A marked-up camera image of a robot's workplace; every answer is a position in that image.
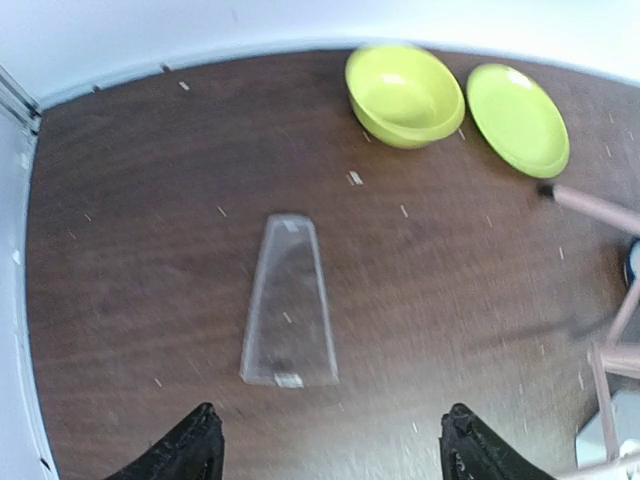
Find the clear metronome cover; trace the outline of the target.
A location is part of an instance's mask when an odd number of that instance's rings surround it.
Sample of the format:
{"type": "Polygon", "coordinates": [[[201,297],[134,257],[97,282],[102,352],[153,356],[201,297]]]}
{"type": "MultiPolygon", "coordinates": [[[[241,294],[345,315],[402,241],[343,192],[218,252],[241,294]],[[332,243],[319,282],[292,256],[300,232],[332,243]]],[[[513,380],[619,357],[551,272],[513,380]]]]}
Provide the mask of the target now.
{"type": "Polygon", "coordinates": [[[304,215],[267,219],[239,374],[249,385],[288,389],[339,383],[321,251],[304,215]]]}

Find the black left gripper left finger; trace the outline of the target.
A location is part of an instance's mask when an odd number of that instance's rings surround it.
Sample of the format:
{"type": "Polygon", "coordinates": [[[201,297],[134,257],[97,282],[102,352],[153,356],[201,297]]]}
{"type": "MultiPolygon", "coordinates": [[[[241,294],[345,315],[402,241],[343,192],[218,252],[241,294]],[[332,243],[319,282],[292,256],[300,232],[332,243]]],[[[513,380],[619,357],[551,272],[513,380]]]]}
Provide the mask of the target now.
{"type": "Polygon", "coordinates": [[[204,402],[141,456],[107,479],[221,480],[224,454],[222,421],[214,406],[204,402]]]}

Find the grey metronome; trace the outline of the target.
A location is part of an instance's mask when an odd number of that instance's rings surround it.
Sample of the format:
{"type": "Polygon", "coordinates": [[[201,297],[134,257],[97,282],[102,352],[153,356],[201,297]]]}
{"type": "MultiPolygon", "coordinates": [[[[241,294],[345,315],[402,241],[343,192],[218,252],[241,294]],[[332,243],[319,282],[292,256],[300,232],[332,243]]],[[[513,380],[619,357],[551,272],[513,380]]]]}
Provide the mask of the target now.
{"type": "MultiPolygon", "coordinates": [[[[613,420],[618,438],[620,455],[639,452],[639,392],[619,390],[612,397],[613,420]]],[[[575,437],[576,462],[579,468],[603,463],[606,449],[601,424],[597,413],[575,437]]]]}

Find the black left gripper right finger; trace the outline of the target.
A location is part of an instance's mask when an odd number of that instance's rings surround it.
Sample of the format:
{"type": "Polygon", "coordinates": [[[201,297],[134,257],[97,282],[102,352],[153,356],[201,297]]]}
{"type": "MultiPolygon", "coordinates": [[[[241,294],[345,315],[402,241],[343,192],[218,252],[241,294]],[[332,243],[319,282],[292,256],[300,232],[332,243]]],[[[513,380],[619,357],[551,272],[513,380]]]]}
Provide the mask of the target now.
{"type": "Polygon", "coordinates": [[[553,480],[526,460],[475,412],[454,404],[441,418],[439,438],[444,480],[553,480]]]}

